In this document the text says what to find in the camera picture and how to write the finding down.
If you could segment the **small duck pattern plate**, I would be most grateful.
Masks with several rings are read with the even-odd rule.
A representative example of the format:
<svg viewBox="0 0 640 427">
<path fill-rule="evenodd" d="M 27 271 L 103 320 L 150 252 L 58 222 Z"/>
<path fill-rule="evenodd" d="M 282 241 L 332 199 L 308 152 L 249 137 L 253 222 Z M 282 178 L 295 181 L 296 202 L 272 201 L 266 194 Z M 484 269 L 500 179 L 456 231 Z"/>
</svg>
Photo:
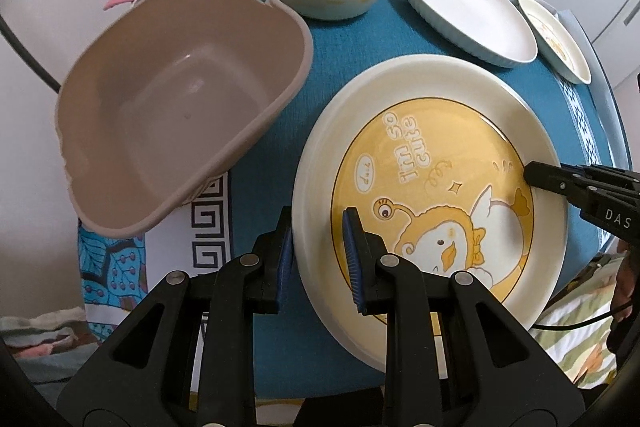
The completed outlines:
<svg viewBox="0 0 640 427">
<path fill-rule="evenodd" d="M 562 79 L 591 83 L 591 72 L 575 39 L 560 20 L 537 0 L 518 0 L 518 8 L 533 29 L 540 54 Z"/>
</svg>

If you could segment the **large yellow duck plate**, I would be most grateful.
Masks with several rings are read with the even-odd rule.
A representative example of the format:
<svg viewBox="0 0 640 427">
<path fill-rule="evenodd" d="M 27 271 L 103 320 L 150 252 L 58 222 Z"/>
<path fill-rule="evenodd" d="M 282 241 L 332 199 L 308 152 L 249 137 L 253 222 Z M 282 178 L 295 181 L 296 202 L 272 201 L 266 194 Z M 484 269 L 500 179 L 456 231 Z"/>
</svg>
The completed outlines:
<svg viewBox="0 0 640 427">
<path fill-rule="evenodd" d="M 351 355 L 384 369 L 386 320 L 361 315 L 342 216 L 421 270 L 466 270 L 524 326 L 559 280 L 564 200 L 524 180 L 556 165 L 544 126 L 504 81 L 445 55 L 391 58 L 350 80 L 323 109 L 300 158 L 293 239 L 300 278 L 322 324 Z"/>
</svg>

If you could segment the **white oval plate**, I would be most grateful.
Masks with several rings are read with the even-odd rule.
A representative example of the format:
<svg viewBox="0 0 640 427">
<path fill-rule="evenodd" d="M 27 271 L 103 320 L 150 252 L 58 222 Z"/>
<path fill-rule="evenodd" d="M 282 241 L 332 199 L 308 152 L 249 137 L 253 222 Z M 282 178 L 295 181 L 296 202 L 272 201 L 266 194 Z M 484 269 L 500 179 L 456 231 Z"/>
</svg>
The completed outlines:
<svg viewBox="0 0 640 427">
<path fill-rule="evenodd" d="M 503 68 L 536 60 L 533 31 L 510 0 L 408 0 L 452 44 Z"/>
</svg>

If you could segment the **brown plastic basin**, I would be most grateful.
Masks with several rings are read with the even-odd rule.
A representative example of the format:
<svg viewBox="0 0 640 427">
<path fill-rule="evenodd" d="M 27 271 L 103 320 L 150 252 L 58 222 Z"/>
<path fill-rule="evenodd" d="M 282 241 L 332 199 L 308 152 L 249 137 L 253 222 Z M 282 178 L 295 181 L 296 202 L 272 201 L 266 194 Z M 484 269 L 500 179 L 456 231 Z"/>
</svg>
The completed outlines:
<svg viewBox="0 0 640 427">
<path fill-rule="evenodd" d="M 314 44 L 281 0 L 142 0 L 78 58 L 55 129 L 91 231 L 150 231 L 228 171 L 302 89 Z"/>
</svg>

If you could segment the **blue patterned tablecloth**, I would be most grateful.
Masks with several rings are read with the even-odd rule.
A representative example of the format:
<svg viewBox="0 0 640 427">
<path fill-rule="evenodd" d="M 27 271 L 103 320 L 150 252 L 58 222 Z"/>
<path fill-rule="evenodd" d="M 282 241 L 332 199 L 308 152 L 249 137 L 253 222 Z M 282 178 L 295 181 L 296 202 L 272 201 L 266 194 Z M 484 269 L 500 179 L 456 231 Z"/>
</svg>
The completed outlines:
<svg viewBox="0 0 640 427">
<path fill-rule="evenodd" d="M 318 116 L 352 78 L 390 58 L 421 53 L 470 61 L 513 88 L 546 127 L 569 164 L 612 165 L 608 132 L 601 126 L 613 103 L 610 87 L 593 98 L 590 87 L 556 78 L 541 57 L 512 69 L 498 68 L 442 38 L 407 0 L 378 0 L 367 14 L 329 23 L 310 20 L 314 61 L 305 86 L 262 139 L 191 206 L 181 207 L 143 237 L 116 241 L 78 230 L 79 268 L 91 332 L 105 340 L 148 292 L 172 270 L 190 275 L 219 268 L 246 253 L 259 234 L 276 225 L 291 204 L 299 156 Z M 612 239 L 570 209 L 570 235 L 559 291 Z M 255 317 L 256 389 L 260 399 L 334 395 L 382 385 L 383 374 L 359 361 L 314 313 L 294 267 L 278 315 Z"/>
</svg>

